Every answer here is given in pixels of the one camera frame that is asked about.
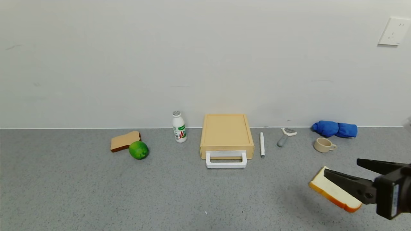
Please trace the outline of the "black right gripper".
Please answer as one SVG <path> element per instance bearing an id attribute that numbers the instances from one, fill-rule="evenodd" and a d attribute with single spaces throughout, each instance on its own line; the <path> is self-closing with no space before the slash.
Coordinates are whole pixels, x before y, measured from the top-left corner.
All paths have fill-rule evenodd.
<path id="1" fill-rule="evenodd" d="M 381 176 L 374 182 L 331 169 L 325 169 L 324 176 L 361 203 L 376 204 L 376 213 L 388 220 L 410 213 L 410 164 L 371 159 L 357 159 L 356 164 Z"/>

